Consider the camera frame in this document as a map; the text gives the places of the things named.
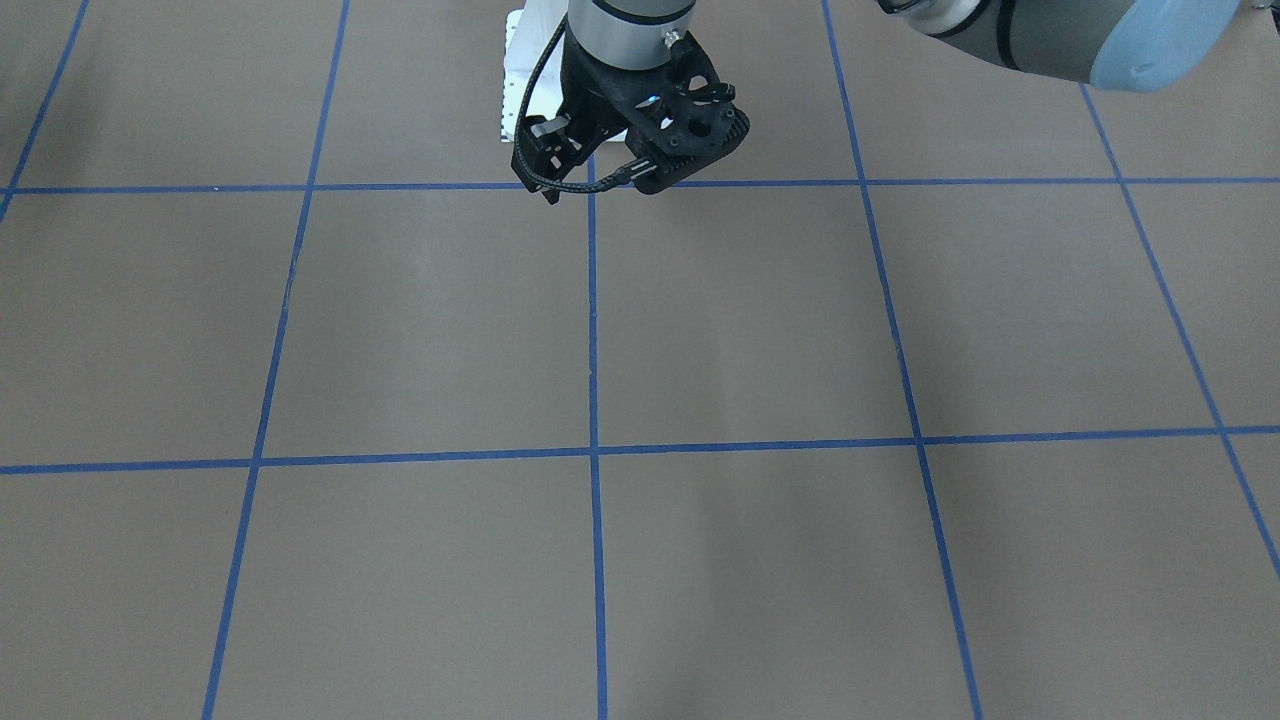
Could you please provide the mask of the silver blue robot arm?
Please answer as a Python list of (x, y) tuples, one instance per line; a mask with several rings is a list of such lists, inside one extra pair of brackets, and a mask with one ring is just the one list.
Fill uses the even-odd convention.
[[(691, 33), (692, 1), (570, 1), (544, 55), (561, 54), (562, 101), (527, 119), (527, 159), (554, 196), (607, 140), (631, 158), (586, 187), (659, 193), (736, 151), (750, 132), (736, 90)], [(879, 14), (992, 67), (1149, 94), (1178, 82), (1225, 33), (1235, 1), (879, 1)]]

